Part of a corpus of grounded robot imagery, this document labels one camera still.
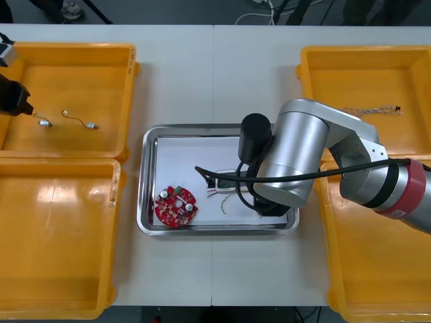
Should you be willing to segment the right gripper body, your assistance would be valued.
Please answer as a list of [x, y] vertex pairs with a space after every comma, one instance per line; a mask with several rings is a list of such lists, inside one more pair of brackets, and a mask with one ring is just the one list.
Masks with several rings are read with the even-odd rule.
[[262, 217], [282, 217], [290, 210], [290, 206], [257, 198], [254, 198], [254, 207], [256, 212]]

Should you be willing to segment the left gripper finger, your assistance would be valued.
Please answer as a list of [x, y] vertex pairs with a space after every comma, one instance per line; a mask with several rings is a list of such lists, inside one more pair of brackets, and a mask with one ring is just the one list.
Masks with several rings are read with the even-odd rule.
[[29, 103], [29, 97], [30, 92], [22, 84], [19, 83], [17, 89], [17, 106], [20, 109], [21, 114], [32, 116], [34, 107]]

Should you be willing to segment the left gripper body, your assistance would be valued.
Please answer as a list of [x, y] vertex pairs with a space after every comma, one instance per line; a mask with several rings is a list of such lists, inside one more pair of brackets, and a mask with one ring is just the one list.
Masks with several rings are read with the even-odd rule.
[[18, 116], [22, 113], [20, 100], [22, 87], [20, 83], [1, 75], [1, 114]]

